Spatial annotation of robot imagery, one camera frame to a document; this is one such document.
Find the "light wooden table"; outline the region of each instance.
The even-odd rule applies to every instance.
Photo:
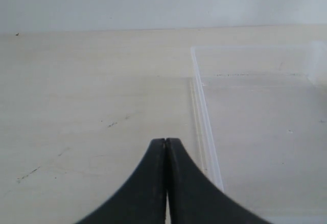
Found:
[[[201,166],[194,45],[327,40],[327,26],[0,36],[1,223],[74,223],[179,137]]]

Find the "transparent plastic box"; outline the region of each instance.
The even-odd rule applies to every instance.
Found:
[[[327,223],[324,43],[191,53],[210,180],[271,222]]]

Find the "white table surface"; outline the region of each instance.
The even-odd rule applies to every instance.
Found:
[[[200,165],[195,45],[327,40],[327,26],[0,36],[1,223],[74,223],[128,178],[149,141]]]

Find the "white wall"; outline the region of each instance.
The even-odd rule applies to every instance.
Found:
[[[0,0],[0,33],[327,23],[327,0]]]

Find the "clear plastic container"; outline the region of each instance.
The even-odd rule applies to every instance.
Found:
[[[191,53],[207,176],[274,223],[327,223],[324,43]]]

